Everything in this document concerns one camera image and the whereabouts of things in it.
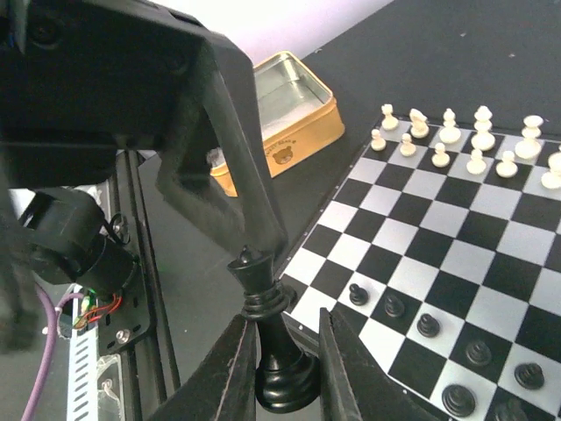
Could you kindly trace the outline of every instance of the black square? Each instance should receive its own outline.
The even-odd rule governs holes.
[[[424,197],[402,193],[389,217],[405,224],[418,226],[423,221],[431,203],[432,201]]]
[[[471,132],[470,133],[464,147],[462,148],[463,153],[468,153],[468,154],[472,153],[472,150],[473,150],[472,138],[473,138],[473,136],[475,136],[476,133],[477,132]],[[502,141],[505,139],[505,137],[500,135],[500,134],[493,133],[493,135],[494,135],[494,146],[491,149],[489,149],[488,151],[485,151],[483,153],[483,156],[486,156],[487,158],[494,158],[495,157],[495,155],[497,154],[497,151],[501,147]]]
[[[561,235],[556,235],[551,246],[550,254],[545,261],[548,269],[561,272]]]
[[[387,296],[391,294],[397,296],[405,306],[405,312],[400,318],[392,318],[386,314],[386,299]],[[409,327],[411,327],[413,320],[415,320],[415,315],[419,311],[419,307],[421,307],[420,301],[415,300],[412,296],[403,294],[396,289],[387,287],[370,317],[383,325],[394,329],[396,332],[405,335],[407,334]]]
[[[432,157],[435,154],[435,150],[431,148],[429,148],[424,153],[424,156],[421,158],[421,162],[419,162],[419,165],[417,167],[419,169],[423,169],[424,171],[429,171],[431,173],[447,175],[448,171],[450,171],[452,164],[458,157],[458,153],[449,152],[449,151],[446,151],[446,153],[448,154],[448,156],[450,156],[450,163],[446,167],[439,168],[434,166],[434,164],[432,163]]]
[[[341,237],[341,232],[318,224],[309,234],[302,247],[306,250],[310,250],[310,252],[327,257],[329,253],[331,253],[339,237]]]
[[[561,317],[530,305],[516,343],[561,363]]]
[[[520,191],[526,185],[530,171],[532,170],[531,165],[527,164],[516,164],[518,166],[518,171],[514,177],[503,178],[497,174],[497,165],[501,160],[495,160],[492,167],[489,169],[487,177],[485,177],[485,184],[492,184],[497,187],[504,187],[505,189],[512,189]]]
[[[491,350],[491,362],[483,367],[473,365],[465,354],[468,345],[475,340],[482,340]],[[450,359],[459,365],[472,370],[474,373],[485,377],[493,383],[499,381],[502,369],[507,362],[508,353],[512,343],[493,335],[491,332],[484,331],[477,326],[465,323],[462,332],[458,336],[456,345],[452,349]]]
[[[479,183],[447,177],[437,195],[437,200],[469,209],[479,190]]]
[[[368,317],[364,314],[359,313],[356,310],[353,310],[346,305],[336,302],[335,307],[333,310],[339,310],[344,317],[344,320],[349,324],[351,329],[357,334],[357,336],[362,331],[362,328],[365,327],[366,320]]]
[[[555,231],[561,220],[561,203],[547,197],[522,194],[513,221]]]
[[[520,402],[520,407],[524,411],[527,419],[530,421],[554,421],[555,416],[548,414],[544,410],[537,408],[536,406],[522,400],[520,397],[513,395],[510,392],[507,392],[503,388],[497,388],[494,392],[493,401],[491,401],[490,410],[487,413],[485,421],[496,421],[495,417],[495,408],[498,406],[507,403],[511,399],[514,399]]]
[[[405,255],[440,268],[452,241],[453,239],[447,235],[419,228]]]
[[[459,230],[458,239],[475,246],[496,250],[508,221],[471,211]]]
[[[394,150],[398,145],[399,143],[397,142],[387,141],[386,147],[382,151],[376,152],[370,147],[370,142],[368,142],[368,148],[366,149],[364,157],[368,158],[369,160],[387,162],[392,156],[392,154],[394,153]]]
[[[389,189],[402,191],[412,174],[413,168],[387,164],[380,173],[378,180],[376,180],[376,184]]]
[[[466,318],[478,289],[475,283],[440,271],[425,301],[454,316]]]
[[[308,285],[304,285],[300,281],[298,281],[295,278],[293,278],[292,276],[288,276],[288,275],[283,275],[280,279],[280,283],[282,283],[283,285],[286,285],[288,287],[292,287],[294,289],[294,291],[296,291],[296,300],[291,302],[290,305],[287,308],[287,312],[291,313],[292,310],[295,309],[295,306],[300,301],[300,298],[302,298],[302,295],[304,294],[304,292],[306,292],[306,289],[308,289]]]
[[[352,273],[350,269],[326,260],[310,286],[337,300]]]
[[[370,191],[372,184],[348,178],[335,196],[335,201],[358,208]]]
[[[372,245],[360,262],[357,272],[375,281],[388,283],[400,260],[399,254]]]
[[[483,285],[519,300],[529,301],[542,268],[534,263],[496,253]]]
[[[446,359],[428,348],[405,338],[389,375],[426,398],[438,382]]]
[[[382,227],[385,216],[360,208],[347,225],[345,233],[372,243],[374,237]]]

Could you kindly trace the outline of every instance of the chessboard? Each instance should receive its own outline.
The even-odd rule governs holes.
[[[494,421],[497,405],[515,399],[530,421],[560,420],[561,189],[540,182],[559,144],[540,139],[542,152],[516,157],[517,174],[502,178],[496,166],[520,135],[494,132],[485,172],[471,175],[474,130],[460,129],[446,146],[450,164],[437,168],[441,125],[414,139],[409,157],[399,152],[408,118],[391,132],[380,121],[373,128],[387,146],[375,152],[365,139],[280,268],[298,293],[288,323],[314,337],[320,308],[341,310],[387,375],[438,419]],[[363,305],[352,303],[352,284],[366,290]],[[418,327],[427,314],[436,336]],[[530,364],[532,384],[523,387],[517,374]],[[471,415],[444,406],[452,384],[472,393]]]

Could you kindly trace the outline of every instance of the screw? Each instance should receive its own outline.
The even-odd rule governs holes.
[[[119,344],[126,344],[131,338],[131,331],[129,331],[128,329],[123,329],[122,331],[117,332],[115,338],[117,338],[117,342]]]

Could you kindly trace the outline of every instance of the white pawn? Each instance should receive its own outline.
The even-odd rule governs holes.
[[[384,114],[384,119],[382,120],[382,129],[386,132],[391,132],[395,130],[400,123],[400,120],[394,117],[394,106],[390,103],[385,103],[382,105],[382,114]]]
[[[411,120],[411,135],[417,139],[426,138],[430,130],[426,116],[419,110],[412,108],[409,119]]]
[[[471,157],[472,158],[465,166],[467,172],[472,175],[483,174],[483,171],[485,171],[485,168],[487,168],[487,164],[483,160],[483,153],[479,149],[473,149]]]
[[[503,152],[501,162],[497,164],[497,174],[499,177],[514,177],[517,172],[518,166],[515,164],[515,153],[512,151]]]
[[[477,121],[473,127],[477,133],[472,137],[472,146],[475,149],[482,151],[493,149],[494,136],[489,132],[493,128],[492,116],[493,113],[485,105],[481,105],[475,113],[474,117]]]
[[[382,151],[386,148],[386,140],[382,138],[380,130],[372,130],[372,142],[370,142],[370,147],[374,151]]]
[[[536,158],[537,155],[542,152],[542,146],[537,141],[537,138],[542,134],[540,130],[542,124],[543,118],[540,116],[527,116],[524,119],[524,125],[526,125],[526,127],[522,129],[522,136],[524,139],[515,146],[516,155],[523,160]]]
[[[400,146],[400,153],[403,156],[411,156],[417,150],[417,146],[413,144],[413,139],[411,139],[411,135],[409,133],[403,133],[401,136],[401,146]]]
[[[456,114],[450,108],[444,113],[444,129],[438,134],[443,143],[455,143],[462,137],[462,132],[456,127]]]
[[[435,145],[435,154],[432,155],[432,165],[443,168],[448,164],[450,164],[450,155],[446,153],[446,146],[444,146],[444,143],[437,143]]]

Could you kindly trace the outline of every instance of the black chess piece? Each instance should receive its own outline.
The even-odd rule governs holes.
[[[356,283],[351,284],[349,287],[349,299],[354,305],[365,305],[368,303],[368,291],[361,288]]]
[[[473,393],[459,384],[451,384],[444,389],[442,403],[454,417],[469,417],[475,411]]]
[[[528,390],[540,389],[545,384],[542,368],[535,362],[520,364],[516,367],[515,379]]]
[[[273,280],[273,254],[249,247],[228,265],[244,287],[242,316],[257,322],[261,361],[255,373],[255,396],[266,410],[284,414],[304,408],[320,393],[319,360],[294,342],[281,313],[289,297]]]
[[[518,399],[497,405],[494,410],[494,421],[528,421]]]
[[[417,322],[417,330],[426,338],[434,338],[440,333],[440,323],[429,313],[424,313]]]
[[[405,304],[394,294],[389,294],[386,297],[386,314],[391,318],[400,318],[405,314]]]
[[[465,356],[476,367],[484,367],[493,358],[489,346],[482,340],[474,340],[465,349]]]

